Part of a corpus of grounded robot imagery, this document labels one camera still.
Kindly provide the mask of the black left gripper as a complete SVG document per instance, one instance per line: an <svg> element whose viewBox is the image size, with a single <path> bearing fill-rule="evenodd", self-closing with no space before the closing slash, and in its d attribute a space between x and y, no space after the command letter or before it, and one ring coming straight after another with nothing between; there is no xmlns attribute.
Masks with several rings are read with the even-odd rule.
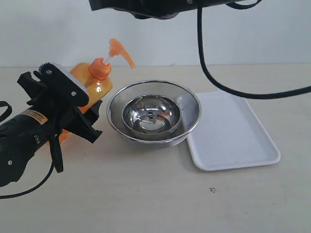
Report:
<svg viewBox="0 0 311 233"><path fill-rule="evenodd" d="M51 126L48 133L48 143L61 144L70 133L77 135L90 143L94 143L103 133L93 128L99 118L98 100L86 111L64 100L49 101L48 109L52 111Z"/></svg>

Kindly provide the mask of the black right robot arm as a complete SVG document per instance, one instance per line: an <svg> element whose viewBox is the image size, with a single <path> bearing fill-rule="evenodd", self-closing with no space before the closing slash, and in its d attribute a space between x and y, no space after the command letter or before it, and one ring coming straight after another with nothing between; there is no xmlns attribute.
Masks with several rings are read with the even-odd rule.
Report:
<svg viewBox="0 0 311 233"><path fill-rule="evenodd" d="M171 19L181 12L195 10L198 7L236 2L236 0L90 0L89 5L92 11L113 9L130 13L138 19Z"/></svg>

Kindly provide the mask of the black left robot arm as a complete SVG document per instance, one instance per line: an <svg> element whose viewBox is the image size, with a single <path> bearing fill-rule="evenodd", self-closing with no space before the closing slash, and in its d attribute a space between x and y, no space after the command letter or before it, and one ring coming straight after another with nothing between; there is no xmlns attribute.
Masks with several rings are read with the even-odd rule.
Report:
<svg viewBox="0 0 311 233"><path fill-rule="evenodd" d="M77 106L36 104L0 126L0 185L17 182L27 163L45 144L49 144L52 169L64 170L61 151L66 130L94 143L102 131L93 128L99 118L102 101L97 101L85 113Z"/></svg>

